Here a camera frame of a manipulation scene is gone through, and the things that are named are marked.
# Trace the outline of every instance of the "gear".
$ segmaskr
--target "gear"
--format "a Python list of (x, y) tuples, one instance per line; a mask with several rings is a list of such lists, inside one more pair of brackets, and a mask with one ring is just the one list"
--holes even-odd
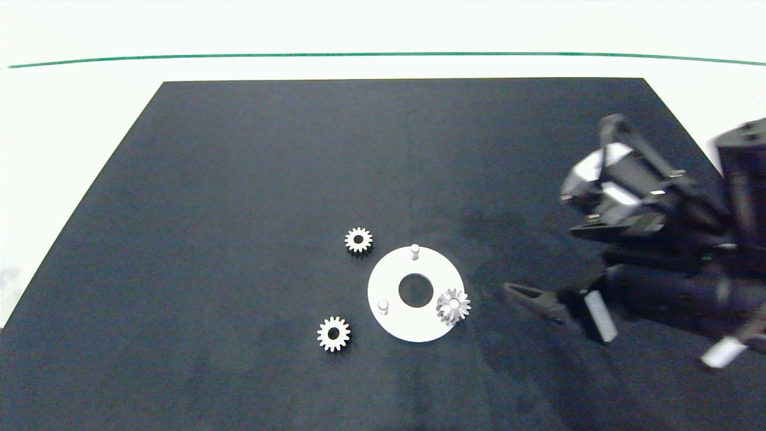
[[(329, 332), (332, 329), (338, 330), (338, 336), (332, 338), (329, 336)], [(316, 332), (319, 336), (316, 338), (319, 340), (319, 346), (324, 347), (325, 350), (334, 352), (340, 350), (341, 347), (345, 347), (345, 342), (350, 339), (349, 324), (345, 322), (345, 319), (340, 317), (331, 317), (329, 320), (325, 319), (324, 324), (319, 325), (319, 330)]]
[(454, 325), (468, 315), (471, 302), (464, 291), (449, 289), (436, 301), (437, 316), (447, 325)]
[(364, 253), (372, 248), (372, 234), (364, 228), (351, 229), (345, 236), (345, 247), (351, 253)]

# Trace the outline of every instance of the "white circular plate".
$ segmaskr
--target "white circular plate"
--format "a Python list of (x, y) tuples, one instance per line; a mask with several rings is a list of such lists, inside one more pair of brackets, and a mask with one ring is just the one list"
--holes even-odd
[[(423, 307), (411, 307), (399, 295), (399, 283), (410, 274), (425, 277), (434, 288), (434, 295)], [(437, 316), (437, 300), (447, 289), (464, 291), (455, 265), (435, 250), (412, 245), (395, 249), (375, 265), (367, 285), (367, 299), (372, 315), (389, 334), (424, 343), (436, 340), (453, 327)]]

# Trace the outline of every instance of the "black table surface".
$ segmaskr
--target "black table surface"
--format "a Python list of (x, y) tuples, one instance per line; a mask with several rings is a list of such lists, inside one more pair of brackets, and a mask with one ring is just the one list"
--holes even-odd
[[(641, 79), (163, 84), (0, 335), (3, 429), (766, 429), (758, 354), (704, 373), (702, 337), (617, 319), (601, 346), (493, 295), (601, 268), (558, 194), (614, 113), (718, 180)], [(344, 249), (357, 226), (366, 258)], [(412, 243), (473, 306), (425, 344), (367, 302)], [(316, 340), (330, 316), (339, 354)]]

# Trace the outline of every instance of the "gear center hole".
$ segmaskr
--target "gear center hole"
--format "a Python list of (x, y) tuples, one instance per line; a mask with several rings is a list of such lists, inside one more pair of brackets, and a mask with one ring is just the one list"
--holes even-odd
[(434, 286), (420, 274), (409, 274), (399, 282), (399, 296), (410, 307), (420, 308), (434, 297)]

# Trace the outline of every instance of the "gear teeth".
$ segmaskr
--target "gear teeth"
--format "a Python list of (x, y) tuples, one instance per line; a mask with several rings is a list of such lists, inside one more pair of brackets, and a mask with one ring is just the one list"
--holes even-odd
[[(457, 299), (459, 306), (453, 308), (450, 302), (453, 299)], [(454, 325), (457, 322), (466, 318), (469, 314), (468, 310), (471, 309), (470, 299), (464, 291), (457, 289), (447, 289), (443, 294), (439, 295), (437, 299), (437, 316), (447, 325)]]
[[(330, 338), (329, 331), (333, 328), (338, 330), (338, 337)], [(319, 330), (316, 333), (319, 334), (317, 340), (320, 347), (324, 347), (325, 351), (336, 352), (341, 350), (341, 347), (346, 346), (346, 341), (350, 339), (351, 331), (345, 319), (335, 316), (325, 319), (325, 323), (319, 325)]]
[[(355, 238), (359, 236), (362, 238), (360, 242), (356, 242)], [(345, 236), (345, 247), (351, 253), (362, 254), (372, 247), (372, 234), (367, 229), (362, 227), (353, 228)]]

